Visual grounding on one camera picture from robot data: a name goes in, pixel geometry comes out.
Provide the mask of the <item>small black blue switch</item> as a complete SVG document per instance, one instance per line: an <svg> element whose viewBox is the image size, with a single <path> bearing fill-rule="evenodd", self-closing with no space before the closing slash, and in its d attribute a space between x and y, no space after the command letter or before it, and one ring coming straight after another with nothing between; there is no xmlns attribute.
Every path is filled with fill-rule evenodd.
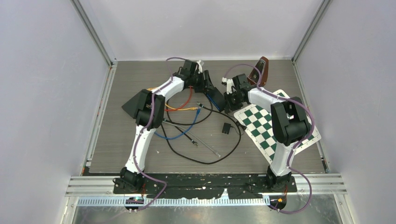
<svg viewBox="0 0 396 224"><path fill-rule="evenodd" d="M223 94L215 87L207 91L206 96L213 103L219 112L224 111L226 106L226 101Z"/></svg>

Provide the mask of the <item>black power adapter with cord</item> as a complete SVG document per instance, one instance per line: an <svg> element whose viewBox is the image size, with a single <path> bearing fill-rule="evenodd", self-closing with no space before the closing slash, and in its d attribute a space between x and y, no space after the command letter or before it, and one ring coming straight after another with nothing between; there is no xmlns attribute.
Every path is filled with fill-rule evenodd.
<svg viewBox="0 0 396 224"><path fill-rule="evenodd" d="M221 131L221 132L222 132L223 134L229 134L230 131L231 131L231 129L233 128L233 129L235 130L236 133L243 134L243 131L241 131L241 130L239 129L239 127L240 127L240 123L239 123L239 122L237 122L235 126L232 126L232 124L226 123L226 122L225 122L225 123L223 124L222 131Z"/></svg>

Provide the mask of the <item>dark grey network switch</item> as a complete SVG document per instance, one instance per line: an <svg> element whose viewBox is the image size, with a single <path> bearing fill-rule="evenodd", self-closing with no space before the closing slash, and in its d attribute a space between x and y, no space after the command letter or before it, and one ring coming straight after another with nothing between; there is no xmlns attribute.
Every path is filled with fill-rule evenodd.
<svg viewBox="0 0 396 224"><path fill-rule="evenodd" d="M143 110L146 102L146 96L143 93L138 93L129 99L122 109L132 118L136 119L138 113Z"/></svg>

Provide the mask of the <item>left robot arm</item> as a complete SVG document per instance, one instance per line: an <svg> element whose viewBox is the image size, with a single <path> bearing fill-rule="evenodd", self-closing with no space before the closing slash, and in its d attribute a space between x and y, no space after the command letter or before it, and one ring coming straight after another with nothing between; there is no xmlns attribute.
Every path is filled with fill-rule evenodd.
<svg viewBox="0 0 396 224"><path fill-rule="evenodd" d="M120 177L113 181L116 187L132 193L142 190L149 144L162 124L165 102L175 94L191 87L195 92L205 94L219 111L224 109L222 94L211 82L209 71L203 69L203 64L201 60L185 60L183 66L172 73L165 83L152 90L141 90L122 106L136 121L136 131L131 154L120 171Z"/></svg>

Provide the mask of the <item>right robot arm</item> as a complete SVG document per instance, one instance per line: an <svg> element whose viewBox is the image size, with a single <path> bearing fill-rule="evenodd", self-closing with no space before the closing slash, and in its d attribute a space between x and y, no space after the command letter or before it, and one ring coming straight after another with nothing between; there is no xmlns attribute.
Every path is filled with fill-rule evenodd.
<svg viewBox="0 0 396 224"><path fill-rule="evenodd" d="M296 148L313 132L312 114L301 98L275 95L264 87L250 84L244 74L233 78L224 77L221 83L226 86L226 112L240 109L243 103L247 103L257 105L270 113L276 149L273 161L267 169L265 186L271 191L279 191L291 179L291 162Z"/></svg>

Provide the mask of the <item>brown metronome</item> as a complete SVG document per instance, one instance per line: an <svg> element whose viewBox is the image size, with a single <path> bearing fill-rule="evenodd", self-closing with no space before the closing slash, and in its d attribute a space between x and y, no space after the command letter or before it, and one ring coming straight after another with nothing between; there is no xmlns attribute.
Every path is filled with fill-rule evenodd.
<svg viewBox="0 0 396 224"><path fill-rule="evenodd" d="M250 84L256 85L261 75L262 78L259 83L259 86L263 87L267 83L268 74L269 74L269 60L268 58L262 56L256 63L255 69L252 69L252 72L249 74L247 78Z"/></svg>

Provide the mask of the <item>green white chessboard mat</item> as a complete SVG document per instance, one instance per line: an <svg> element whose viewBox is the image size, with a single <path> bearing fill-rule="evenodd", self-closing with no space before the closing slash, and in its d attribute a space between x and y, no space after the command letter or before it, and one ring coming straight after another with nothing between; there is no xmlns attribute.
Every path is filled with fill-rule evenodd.
<svg viewBox="0 0 396 224"><path fill-rule="evenodd" d="M289 97L283 90L277 90L273 93L281 97ZM233 116L240 124L246 127L245 132L247 132L247 135L258 147L268 163L271 164L277 144L272 130L271 114L257 105L250 104L234 112ZM321 135L315 126L312 135L296 148L296 154L316 144L319 140L321 140Z"/></svg>

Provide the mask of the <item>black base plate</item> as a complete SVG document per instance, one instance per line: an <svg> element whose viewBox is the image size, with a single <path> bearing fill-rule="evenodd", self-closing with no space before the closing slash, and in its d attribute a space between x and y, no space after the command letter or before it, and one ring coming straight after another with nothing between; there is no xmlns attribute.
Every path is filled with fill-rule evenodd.
<svg viewBox="0 0 396 224"><path fill-rule="evenodd" d="M153 199L218 199L227 193L231 199L255 199L262 193L296 193L292 177L286 184L268 188L265 174L150 174L150 178L113 178L115 194L139 194Z"/></svg>

